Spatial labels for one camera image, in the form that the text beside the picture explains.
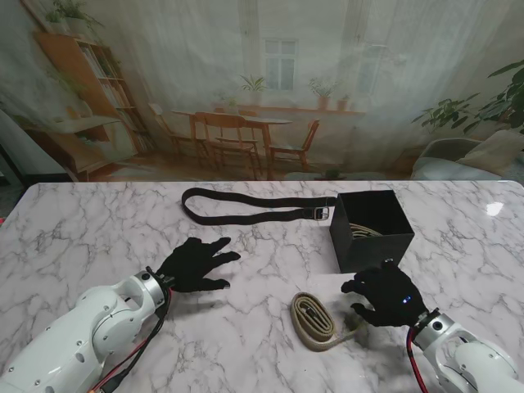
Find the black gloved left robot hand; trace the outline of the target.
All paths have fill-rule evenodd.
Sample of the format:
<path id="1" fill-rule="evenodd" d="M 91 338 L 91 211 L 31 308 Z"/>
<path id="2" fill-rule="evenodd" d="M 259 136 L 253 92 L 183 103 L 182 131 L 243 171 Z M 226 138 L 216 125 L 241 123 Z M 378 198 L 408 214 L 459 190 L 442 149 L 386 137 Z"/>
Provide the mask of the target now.
<path id="1" fill-rule="evenodd" d="M 190 237 L 172 251 L 156 275 L 169 288 L 180 293 L 226 289 L 230 287 L 228 281 L 210 279 L 206 275 L 221 265 L 241 258 L 235 251 L 222 252 L 230 242 L 230 237 L 221 237 L 212 243 Z"/>

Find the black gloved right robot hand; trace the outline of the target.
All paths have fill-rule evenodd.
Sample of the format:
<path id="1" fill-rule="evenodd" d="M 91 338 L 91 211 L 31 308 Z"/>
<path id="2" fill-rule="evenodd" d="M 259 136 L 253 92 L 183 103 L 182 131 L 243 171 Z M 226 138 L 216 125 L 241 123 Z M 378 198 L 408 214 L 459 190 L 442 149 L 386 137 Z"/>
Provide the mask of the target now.
<path id="1" fill-rule="evenodd" d="M 354 303 L 351 308 L 375 327 L 413 327 L 428 313 L 420 291 L 392 260 L 357 273 L 341 285 L 341 292 L 353 292 L 368 301 L 372 309 L 361 303 Z"/>

